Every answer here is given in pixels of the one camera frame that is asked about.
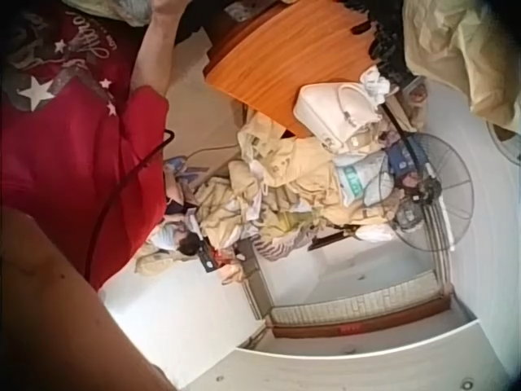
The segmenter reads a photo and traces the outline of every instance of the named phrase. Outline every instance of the wire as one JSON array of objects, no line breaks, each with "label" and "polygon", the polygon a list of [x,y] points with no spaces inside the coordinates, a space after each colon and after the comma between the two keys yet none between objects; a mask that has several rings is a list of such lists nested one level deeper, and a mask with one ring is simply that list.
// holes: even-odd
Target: wire
[{"label": "wire", "polygon": [[111,194],[108,196],[105,204],[101,208],[99,212],[98,218],[96,219],[96,223],[94,224],[94,228],[92,230],[92,235],[90,237],[89,247],[87,249],[87,257],[85,262],[85,279],[90,282],[92,263],[94,261],[94,251],[96,250],[96,245],[98,244],[99,235],[103,228],[103,224],[107,219],[108,213],[111,211],[112,206],[119,200],[121,192],[127,187],[130,181],[134,180],[138,177],[139,172],[146,168],[152,159],[163,151],[163,149],[169,145],[173,139],[175,138],[175,134],[170,130],[164,131],[168,137],[161,144],[155,147],[148,155],[146,155],[137,165],[135,165],[124,177],[121,181],[114,187]]},{"label": "wire", "polygon": [[235,145],[227,145],[225,147],[212,147],[212,148],[202,148],[202,149],[199,149],[195,152],[192,152],[190,155],[188,155],[186,157],[186,161],[188,161],[189,159],[191,159],[192,157],[194,157],[195,155],[198,155],[202,152],[209,152],[209,151],[222,151],[224,149],[231,149],[231,148],[236,148],[238,147],[239,145],[238,144],[235,144]]}]

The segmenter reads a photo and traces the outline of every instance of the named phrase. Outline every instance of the electric fan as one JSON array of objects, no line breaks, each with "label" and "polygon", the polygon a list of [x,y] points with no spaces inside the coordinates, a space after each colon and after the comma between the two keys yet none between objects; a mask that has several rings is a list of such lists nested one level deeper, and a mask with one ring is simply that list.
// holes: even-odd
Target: electric fan
[{"label": "electric fan", "polygon": [[[385,210],[397,236],[412,248],[435,252],[452,249],[466,234],[474,212],[474,187],[463,159],[431,134],[403,131],[384,104],[400,140],[386,148],[381,173],[395,179],[403,197]],[[388,194],[381,183],[380,195]]]}]

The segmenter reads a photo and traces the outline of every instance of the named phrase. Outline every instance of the wooden baseboard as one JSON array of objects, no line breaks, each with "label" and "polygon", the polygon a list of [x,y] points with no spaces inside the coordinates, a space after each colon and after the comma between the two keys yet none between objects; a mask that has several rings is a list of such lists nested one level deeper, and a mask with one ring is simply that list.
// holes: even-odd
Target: wooden baseboard
[{"label": "wooden baseboard", "polygon": [[450,309],[451,296],[438,297],[415,307],[394,314],[384,315],[358,322],[339,323],[316,327],[274,327],[275,338],[330,338],[354,336],[367,332],[378,332],[392,327],[417,322]]}]

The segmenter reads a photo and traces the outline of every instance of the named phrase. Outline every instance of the red t-shirt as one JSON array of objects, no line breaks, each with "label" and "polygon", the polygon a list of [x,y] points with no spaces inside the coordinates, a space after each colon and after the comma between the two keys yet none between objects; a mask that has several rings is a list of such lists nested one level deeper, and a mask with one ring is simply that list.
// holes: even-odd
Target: red t-shirt
[{"label": "red t-shirt", "polygon": [[[99,212],[163,141],[168,102],[150,87],[129,96],[140,44],[132,29],[46,6],[24,14],[4,64],[2,203],[34,217],[84,274]],[[164,209],[158,155],[107,216],[91,268],[94,288],[128,262]]]}]

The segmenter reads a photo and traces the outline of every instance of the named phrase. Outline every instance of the black cable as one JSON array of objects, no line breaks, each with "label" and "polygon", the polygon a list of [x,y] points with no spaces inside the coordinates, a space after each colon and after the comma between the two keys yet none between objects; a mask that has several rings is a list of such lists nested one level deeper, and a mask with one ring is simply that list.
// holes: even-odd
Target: black cable
[{"label": "black cable", "polygon": [[87,258],[86,258],[86,263],[85,263],[85,279],[87,280],[87,282],[90,282],[92,263],[94,261],[94,251],[96,250],[96,245],[98,244],[99,235],[103,228],[103,224],[105,223],[105,220],[107,219],[108,213],[111,211],[112,206],[114,206],[114,204],[120,199],[121,192],[127,187],[127,185],[130,183],[130,181],[137,178],[139,172],[142,169],[145,169],[149,165],[151,160],[154,159],[158,153],[163,151],[163,149],[173,141],[175,134],[170,130],[165,130],[164,132],[168,135],[167,139],[164,140],[157,147],[155,147],[137,165],[135,165],[123,177],[123,179],[121,179],[121,181],[116,185],[116,187],[114,188],[112,193],[108,196],[107,200],[105,201],[105,204],[101,208],[101,211],[99,212],[96,223],[94,224],[94,228],[92,230],[92,235],[90,237],[89,247],[87,250]]},{"label": "black cable", "polygon": [[407,152],[410,154],[410,157],[413,160],[416,171],[419,174],[422,174],[422,172],[423,172],[422,165],[420,165],[420,163],[419,163],[418,157],[416,156],[416,152],[414,151],[413,146],[410,145],[406,132],[401,128],[400,124],[398,123],[398,120],[394,117],[394,114],[392,114],[391,109],[389,108],[389,106],[386,103],[382,103],[382,109],[383,109],[383,112],[385,112],[385,114],[391,121],[391,123],[396,128],[396,132],[398,132],[398,134],[400,135],[400,139],[404,143],[405,149],[407,149]]}]

